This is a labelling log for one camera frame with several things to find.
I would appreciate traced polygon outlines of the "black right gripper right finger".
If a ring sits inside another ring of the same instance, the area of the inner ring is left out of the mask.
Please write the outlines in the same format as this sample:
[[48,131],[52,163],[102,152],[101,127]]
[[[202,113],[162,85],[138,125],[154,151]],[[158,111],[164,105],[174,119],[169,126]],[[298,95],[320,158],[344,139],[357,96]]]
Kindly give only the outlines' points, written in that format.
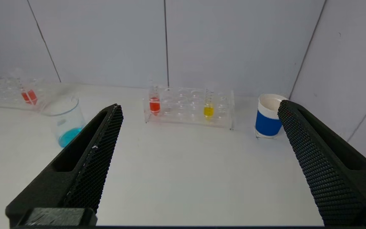
[[366,226],[366,158],[295,102],[278,116],[324,225]]

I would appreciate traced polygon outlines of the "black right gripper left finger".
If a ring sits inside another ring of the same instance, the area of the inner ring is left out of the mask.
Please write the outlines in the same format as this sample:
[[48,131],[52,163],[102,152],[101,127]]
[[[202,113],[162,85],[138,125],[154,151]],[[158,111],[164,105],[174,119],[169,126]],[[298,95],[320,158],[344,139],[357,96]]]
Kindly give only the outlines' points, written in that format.
[[11,228],[95,227],[123,123],[122,107],[101,110],[5,209]]

